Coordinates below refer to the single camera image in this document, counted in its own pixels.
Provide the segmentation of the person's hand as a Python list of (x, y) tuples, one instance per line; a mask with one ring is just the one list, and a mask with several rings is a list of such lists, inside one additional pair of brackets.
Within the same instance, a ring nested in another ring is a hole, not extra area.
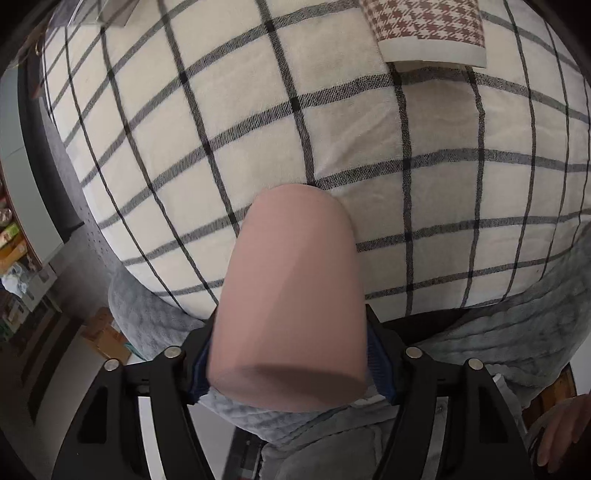
[(559, 466), (573, 443), (577, 443), (590, 421), (590, 394), (566, 399), (550, 411), (550, 419), (542, 437), (537, 464), (549, 472)]

